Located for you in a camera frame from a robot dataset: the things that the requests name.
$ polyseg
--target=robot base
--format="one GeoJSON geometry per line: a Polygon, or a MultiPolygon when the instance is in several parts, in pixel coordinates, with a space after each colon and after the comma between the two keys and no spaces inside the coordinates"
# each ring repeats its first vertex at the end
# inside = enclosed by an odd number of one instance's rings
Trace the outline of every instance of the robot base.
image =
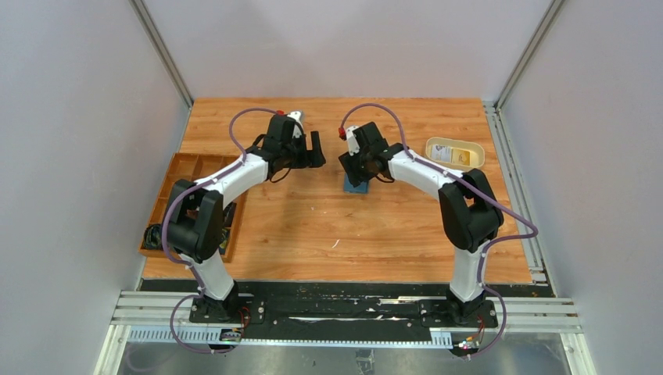
{"type": "Polygon", "coordinates": [[[239,311],[246,307],[250,311],[250,324],[261,324],[265,320],[267,303],[253,296],[237,296],[232,308],[223,309],[222,302],[211,298],[197,298],[193,300],[189,321],[191,323],[241,323],[239,311]]]}
{"type": "Polygon", "coordinates": [[[425,299],[419,301],[421,325],[424,327],[468,327],[478,329],[481,320],[483,320],[486,328],[497,327],[495,305],[490,300],[482,301],[475,310],[466,314],[466,319],[460,319],[456,312],[457,307],[450,300],[425,299]]]}

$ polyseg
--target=wooden tray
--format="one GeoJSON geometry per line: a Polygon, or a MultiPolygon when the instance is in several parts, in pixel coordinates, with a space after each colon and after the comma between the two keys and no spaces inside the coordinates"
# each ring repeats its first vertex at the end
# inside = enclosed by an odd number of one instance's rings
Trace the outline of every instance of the wooden tray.
{"type": "MultiPolygon", "coordinates": [[[[162,222],[163,215],[166,213],[166,207],[168,206],[170,191],[177,180],[184,178],[193,181],[202,177],[207,177],[234,162],[236,159],[237,156],[231,155],[188,154],[182,152],[173,154],[166,176],[163,178],[159,195],[156,197],[156,202],[154,202],[152,215],[149,217],[147,227],[162,222]]],[[[237,207],[235,207],[235,215],[232,220],[232,225],[229,228],[230,238],[228,239],[228,246],[226,247],[225,253],[221,255],[221,258],[226,263],[231,261],[232,252],[235,249],[235,243],[237,243],[237,236],[239,235],[239,229],[242,224],[245,202],[246,193],[235,199],[237,207]]],[[[166,255],[163,254],[163,250],[144,248],[142,240],[138,252],[148,257],[166,257],[166,255]]]]}

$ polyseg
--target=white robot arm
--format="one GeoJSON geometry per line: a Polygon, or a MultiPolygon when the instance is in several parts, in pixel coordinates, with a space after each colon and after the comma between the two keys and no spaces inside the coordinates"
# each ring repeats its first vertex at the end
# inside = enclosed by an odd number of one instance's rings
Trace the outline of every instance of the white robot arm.
{"type": "Polygon", "coordinates": [[[504,217],[499,209],[475,196],[449,175],[466,180],[494,199],[486,175],[480,170],[463,173],[449,168],[443,168],[444,173],[441,173],[415,162],[413,157],[421,157],[412,150],[408,155],[401,144],[389,145],[375,123],[349,127],[340,136],[347,141],[348,152],[339,160],[353,186],[381,175],[386,180],[413,185],[438,200],[446,236],[455,248],[453,278],[447,299],[454,306],[454,319],[461,322],[469,318],[485,301],[480,281],[485,271],[485,263],[481,262],[483,247],[496,237],[504,217]],[[468,206],[465,199],[474,200],[474,204],[468,206]]]}
{"type": "Polygon", "coordinates": [[[228,274],[218,246],[221,243],[224,209],[252,186],[262,184],[280,170],[318,168],[325,164],[318,132],[311,132],[312,149],[306,150],[303,113],[272,116],[266,134],[246,149],[245,159],[196,181],[179,180],[170,193],[175,198],[196,185],[204,185],[175,206],[167,223],[168,245],[192,264],[204,285],[204,299],[230,318],[235,312],[238,289],[228,274]]]}

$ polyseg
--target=black mounting plate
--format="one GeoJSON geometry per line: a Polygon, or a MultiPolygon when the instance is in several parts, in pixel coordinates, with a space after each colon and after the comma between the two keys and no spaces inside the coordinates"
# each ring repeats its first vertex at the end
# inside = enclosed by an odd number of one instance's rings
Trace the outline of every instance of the black mounting plate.
{"type": "Polygon", "coordinates": [[[468,319],[466,324],[459,324],[453,320],[451,304],[446,299],[422,299],[419,301],[419,313],[421,314],[421,325],[424,327],[468,327],[477,328],[481,324],[479,317],[483,319],[486,328],[497,327],[497,316],[493,301],[485,300],[476,309],[474,319],[468,319]]]}
{"type": "MultiPolygon", "coordinates": [[[[249,324],[261,324],[265,321],[265,310],[267,309],[267,301],[264,298],[254,298],[253,296],[239,296],[238,309],[246,307],[251,312],[251,320],[249,324]]],[[[191,311],[188,319],[191,323],[241,323],[239,313],[234,314],[229,320],[225,319],[226,316],[220,316],[215,309],[210,309],[207,303],[202,298],[193,300],[191,311]]]]}

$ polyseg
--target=floor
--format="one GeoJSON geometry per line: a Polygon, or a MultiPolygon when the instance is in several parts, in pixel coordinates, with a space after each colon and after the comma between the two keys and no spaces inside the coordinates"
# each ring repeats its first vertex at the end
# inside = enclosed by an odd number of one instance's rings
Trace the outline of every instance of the floor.
{"type": "MultiPolygon", "coordinates": [[[[429,98],[199,98],[182,141],[182,152],[238,155],[228,137],[228,123],[242,109],[263,106],[286,112],[302,110],[304,129],[319,130],[327,164],[316,170],[293,170],[277,184],[249,190],[242,229],[229,273],[250,280],[335,280],[449,282],[453,246],[444,234],[439,204],[405,184],[372,181],[367,195],[342,190],[338,156],[347,151],[337,128],[345,113],[363,102],[379,102],[402,120],[408,145],[420,155],[430,137],[479,143],[486,150],[481,168],[497,199],[509,205],[493,139],[478,99],[429,98]]],[[[269,115],[249,113],[235,125],[244,146],[267,130],[269,115]]],[[[390,143],[400,141],[391,117],[360,109],[348,125],[375,121],[390,143]]],[[[500,235],[515,234],[507,217],[500,235]]],[[[496,245],[489,255],[490,283],[528,283],[529,268],[519,241],[496,245]]],[[[163,258],[147,260],[143,277],[192,277],[163,258]]]]}

